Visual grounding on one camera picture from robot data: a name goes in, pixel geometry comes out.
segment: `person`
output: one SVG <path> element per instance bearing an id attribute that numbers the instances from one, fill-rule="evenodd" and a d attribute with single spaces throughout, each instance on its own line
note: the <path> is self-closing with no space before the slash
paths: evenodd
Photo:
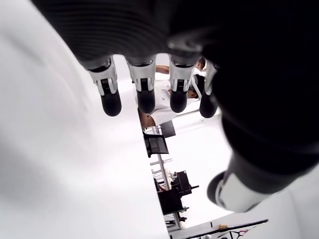
<path id="1" fill-rule="evenodd" d="M 204 57 L 201 57 L 199 59 L 199 61 L 197 61 L 196 65 L 195 65 L 195 69 L 202 71 L 204 69 L 205 65 L 206 65 L 206 60 Z M 159 72 L 162 74 L 169 74 L 169 66 L 157 65 L 156 72 Z"/>
<path id="2" fill-rule="evenodd" d="M 204 90 L 204 82 L 205 77 L 199 74 L 194 75 L 196 79 L 196 85 L 200 92 Z M 155 108 L 150 114 L 145 114 L 139 110 L 139 117 L 141 121 L 142 128 L 148 128 L 155 125 L 160 125 L 167 121 L 172 120 L 174 117 L 177 116 L 170 108 L 170 82 L 166 81 L 164 84 L 163 82 L 157 84 L 155 81 L 154 85 L 154 92 L 155 92 Z M 190 99 L 197 99 L 198 95 L 195 91 L 194 87 L 190 85 L 188 92 L 187 92 L 187 105 L 189 105 L 192 101 Z"/>

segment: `white shirt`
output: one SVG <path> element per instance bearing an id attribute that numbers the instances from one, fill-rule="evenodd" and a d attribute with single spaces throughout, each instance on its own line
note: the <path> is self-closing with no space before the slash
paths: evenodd
<path id="1" fill-rule="evenodd" d="M 170 90 L 170 82 L 168 80 L 155 81 L 155 108 L 150 113 L 155 125 L 170 121 L 177 116 L 177 113 L 170 108 L 170 93 L 168 90 Z M 187 99 L 187 106 L 193 101 L 194 99 Z"/>

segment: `metal pole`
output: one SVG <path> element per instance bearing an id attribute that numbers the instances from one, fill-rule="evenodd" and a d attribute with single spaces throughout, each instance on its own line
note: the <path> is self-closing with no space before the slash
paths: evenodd
<path id="1" fill-rule="evenodd" d="M 154 127 L 152 127 L 152 131 L 153 131 L 153 134 L 157 134 L 157 129 L 154 129 Z M 169 190 L 170 186 L 168 184 L 168 179 L 167 179 L 167 175 L 166 175 L 165 168 L 164 168 L 164 162 L 163 162 L 160 154 L 158 154 L 158 158 L 159 158 L 159 166 L 160 166 L 160 169 L 162 171 L 162 176 L 163 176 L 165 187 Z M 178 219 L 178 214 L 173 213 L 173 216 L 174 216 L 174 220 L 175 220 L 175 225 L 176 225 L 177 229 L 179 230 L 180 229 L 180 221 Z"/>
<path id="2" fill-rule="evenodd" d="M 190 111 L 190 112 L 187 112 L 187 113 L 183 113 L 183 114 L 180 114 L 180 115 L 176 115 L 175 118 L 178 118 L 178 117 L 181 117 L 181 116 L 190 115 L 190 114 L 193 114 L 193 113 L 196 113 L 196 112 L 199 112 L 199 109 L 194 110 L 194 111 Z"/>

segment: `metal rack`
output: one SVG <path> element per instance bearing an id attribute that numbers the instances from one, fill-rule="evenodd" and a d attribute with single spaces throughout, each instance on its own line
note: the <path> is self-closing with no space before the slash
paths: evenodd
<path id="1" fill-rule="evenodd" d="M 149 131 L 149 132 L 152 132 L 153 134 L 161 134 L 160 126 L 153 126 L 151 128 L 152 128 L 152 130 Z M 158 170 L 157 172 L 162 172 L 162 179 L 164 181 L 165 187 L 169 189 L 170 185 L 169 185 L 169 182 L 168 182 L 167 175 L 165 173 L 164 161 L 163 161 L 163 159 L 162 159 L 160 154 L 157 154 L 157 156 L 158 156 L 158 161 L 152 162 L 152 163 L 150 163 L 150 165 L 152 166 L 152 165 L 159 164 L 160 170 Z M 181 229 L 180 221 L 178 219 L 178 214 L 177 213 L 173 213 L 173 217 L 174 217 L 174 220 L 175 220 L 175 225 L 167 226 L 168 232 L 173 232 L 173 231 Z"/>

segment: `person's arm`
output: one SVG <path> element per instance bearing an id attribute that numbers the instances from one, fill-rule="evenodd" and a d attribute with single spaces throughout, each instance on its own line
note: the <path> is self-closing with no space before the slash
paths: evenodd
<path id="1" fill-rule="evenodd" d="M 156 72 L 162 73 L 162 74 L 169 74 L 169 66 L 156 66 Z"/>
<path id="2" fill-rule="evenodd" d="M 139 110 L 139 116 L 140 116 L 142 128 L 155 126 L 155 121 L 151 116 L 148 116 L 147 114 L 141 112 L 140 110 Z"/>

